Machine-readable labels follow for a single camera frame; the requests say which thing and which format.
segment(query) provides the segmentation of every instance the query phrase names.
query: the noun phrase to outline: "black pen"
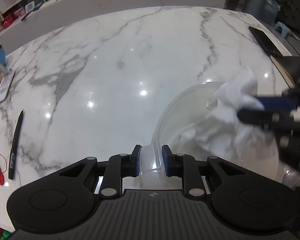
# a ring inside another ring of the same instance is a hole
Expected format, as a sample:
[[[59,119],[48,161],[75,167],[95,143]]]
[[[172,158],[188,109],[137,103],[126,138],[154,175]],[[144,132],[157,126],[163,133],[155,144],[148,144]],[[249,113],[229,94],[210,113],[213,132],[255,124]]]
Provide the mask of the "black pen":
[[[16,167],[16,156],[17,156],[18,142],[19,142],[19,135],[20,135],[20,131],[21,131],[22,120],[23,120],[23,110],[21,111],[21,113],[19,115],[19,118],[17,121],[17,126],[14,131],[14,135],[13,135],[12,146],[11,146],[11,151],[10,151],[10,159],[9,159],[9,173],[8,173],[9,179],[14,178],[14,170]]]

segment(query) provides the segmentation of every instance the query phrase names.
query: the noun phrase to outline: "green ball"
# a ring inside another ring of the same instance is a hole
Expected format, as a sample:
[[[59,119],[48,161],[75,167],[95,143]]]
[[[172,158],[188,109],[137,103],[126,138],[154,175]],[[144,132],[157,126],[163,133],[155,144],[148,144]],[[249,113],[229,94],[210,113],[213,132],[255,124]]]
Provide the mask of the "green ball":
[[[3,231],[3,236],[5,238],[8,238],[9,236],[11,236],[11,233],[9,231]]]

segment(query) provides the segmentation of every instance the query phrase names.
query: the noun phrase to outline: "trash can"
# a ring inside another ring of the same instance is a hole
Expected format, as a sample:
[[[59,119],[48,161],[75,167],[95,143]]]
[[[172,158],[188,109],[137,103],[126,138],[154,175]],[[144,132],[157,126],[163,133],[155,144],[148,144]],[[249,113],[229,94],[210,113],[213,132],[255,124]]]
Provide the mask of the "trash can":
[[[256,19],[260,19],[265,4],[266,0],[246,0],[242,12],[249,13]]]

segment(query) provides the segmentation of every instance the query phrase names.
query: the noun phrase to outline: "red tag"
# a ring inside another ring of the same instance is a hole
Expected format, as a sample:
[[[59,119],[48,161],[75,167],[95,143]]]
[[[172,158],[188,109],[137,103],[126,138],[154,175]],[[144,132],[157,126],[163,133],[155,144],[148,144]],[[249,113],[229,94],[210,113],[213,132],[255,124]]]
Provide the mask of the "red tag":
[[[2,172],[0,171],[0,185],[2,186],[4,184],[4,176]]]

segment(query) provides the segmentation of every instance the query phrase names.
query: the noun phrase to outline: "red box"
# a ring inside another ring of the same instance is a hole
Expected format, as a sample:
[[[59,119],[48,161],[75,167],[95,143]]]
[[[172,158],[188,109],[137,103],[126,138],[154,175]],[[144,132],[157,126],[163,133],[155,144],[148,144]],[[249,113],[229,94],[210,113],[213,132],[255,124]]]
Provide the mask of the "red box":
[[[4,29],[8,28],[14,22],[14,18],[12,14],[9,14],[5,19],[2,21],[2,26]]]

